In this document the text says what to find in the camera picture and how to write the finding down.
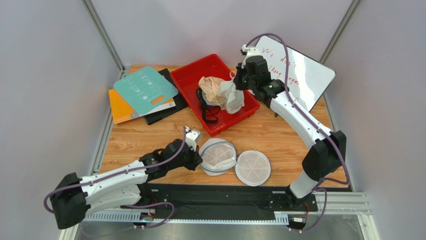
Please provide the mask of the white mesh laundry bag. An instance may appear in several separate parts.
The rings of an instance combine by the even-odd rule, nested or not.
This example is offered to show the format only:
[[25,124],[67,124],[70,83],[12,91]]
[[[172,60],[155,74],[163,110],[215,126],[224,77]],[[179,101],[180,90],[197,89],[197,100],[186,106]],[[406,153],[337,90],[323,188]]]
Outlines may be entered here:
[[202,170],[209,176],[219,176],[233,169],[245,185],[263,185],[271,176],[272,166],[268,157],[260,151],[237,152],[235,145],[221,138],[207,140],[199,149]]

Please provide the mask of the white bra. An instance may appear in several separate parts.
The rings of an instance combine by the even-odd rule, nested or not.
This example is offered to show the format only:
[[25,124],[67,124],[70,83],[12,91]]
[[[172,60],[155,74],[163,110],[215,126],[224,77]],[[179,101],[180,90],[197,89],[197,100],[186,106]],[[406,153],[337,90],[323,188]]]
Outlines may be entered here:
[[242,90],[238,90],[234,83],[236,72],[229,73],[231,80],[225,80],[219,85],[219,93],[223,98],[222,110],[226,110],[228,114],[236,114],[245,106],[245,97]]

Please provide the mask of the beige bra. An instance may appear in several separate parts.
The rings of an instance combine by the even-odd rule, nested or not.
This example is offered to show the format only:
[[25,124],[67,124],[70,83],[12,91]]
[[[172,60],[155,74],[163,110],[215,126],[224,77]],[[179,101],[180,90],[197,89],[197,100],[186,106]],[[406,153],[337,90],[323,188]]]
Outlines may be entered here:
[[204,92],[206,99],[215,103],[218,106],[224,105],[227,101],[227,98],[223,94],[223,91],[228,88],[229,81],[226,81],[219,77],[209,76],[201,77],[198,86]]

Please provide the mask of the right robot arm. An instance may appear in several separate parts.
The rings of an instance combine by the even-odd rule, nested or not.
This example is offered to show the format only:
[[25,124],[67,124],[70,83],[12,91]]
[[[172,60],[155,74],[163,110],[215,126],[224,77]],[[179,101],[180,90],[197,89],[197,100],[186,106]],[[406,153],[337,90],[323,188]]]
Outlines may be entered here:
[[308,148],[302,172],[289,185],[290,196],[303,199],[327,180],[330,173],[345,166],[346,135],[340,130],[330,130],[300,107],[286,85],[272,79],[263,56],[247,55],[236,69],[233,80],[236,88],[252,91],[255,99],[282,117]]

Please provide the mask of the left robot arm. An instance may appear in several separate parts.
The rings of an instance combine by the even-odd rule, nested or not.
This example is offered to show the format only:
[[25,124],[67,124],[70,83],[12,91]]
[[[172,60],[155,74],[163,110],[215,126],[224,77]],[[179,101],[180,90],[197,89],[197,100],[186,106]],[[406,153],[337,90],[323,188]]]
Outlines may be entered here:
[[189,146],[182,139],[175,139],[165,148],[115,170],[84,177],[69,173],[48,197],[56,225],[64,230],[99,211],[146,206],[153,197],[150,181],[180,167],[194,171],[202,161],[198,145]]

